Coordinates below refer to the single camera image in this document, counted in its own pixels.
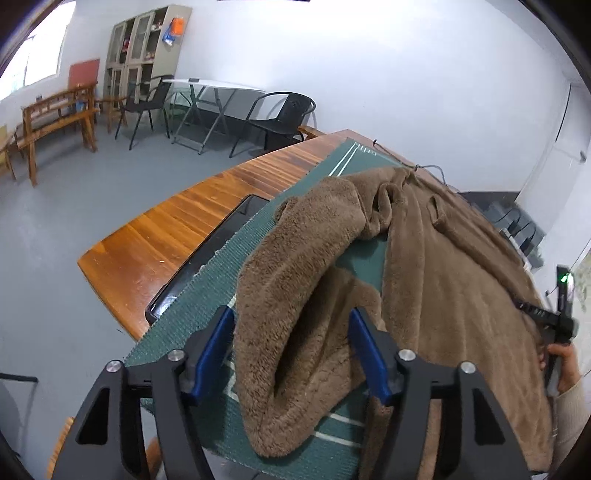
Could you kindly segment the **cream sleeve forearm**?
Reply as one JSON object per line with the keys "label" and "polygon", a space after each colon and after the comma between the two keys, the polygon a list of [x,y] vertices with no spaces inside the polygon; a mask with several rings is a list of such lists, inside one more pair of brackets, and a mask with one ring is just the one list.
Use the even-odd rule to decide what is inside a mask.
{"label": "cream sleeve forearm", "polygon": [[551,463],[552,471],[555,471],[567,457],[590,417],[583,380],[579,380],[568,391],[556,398],[555,413],[557,432]]}

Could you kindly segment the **person right hand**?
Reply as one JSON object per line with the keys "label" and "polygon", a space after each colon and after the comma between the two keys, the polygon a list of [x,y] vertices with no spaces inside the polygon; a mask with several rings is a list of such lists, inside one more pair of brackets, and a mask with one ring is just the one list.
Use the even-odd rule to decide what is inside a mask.
{"label": "person right hand", "polygon": [[546,367],[546,359],[556,356],[561,361],[560,374],[556,391],[562,395],[573,388],[582,378],[580,373],[577,352],[572,342],[552,343],[538,348],[540,369]]}

